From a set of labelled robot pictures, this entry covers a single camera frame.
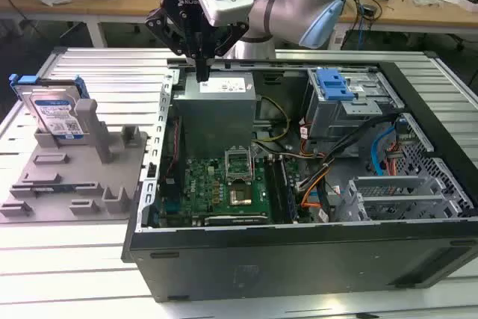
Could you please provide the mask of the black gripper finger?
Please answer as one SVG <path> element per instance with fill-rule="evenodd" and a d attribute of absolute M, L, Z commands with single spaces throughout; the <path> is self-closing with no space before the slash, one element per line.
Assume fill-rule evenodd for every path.
<path fill-rule="evenodd" d="M 193 17 L 185 10 L 174 16 L 165 8 L 152 11 L 146 27 L 175 55 L 184 55 L 196 69 L 196 80 L 204 81 L 204 57 Z"/>
<path fill-rule="evenodd" d="M 208 25 L 204 32 L 204 81 L 209 79 L 211 65 L 216 57 L 224 56 L 249 30 L 247 22 L 236 22 L 226 26 Z"/>

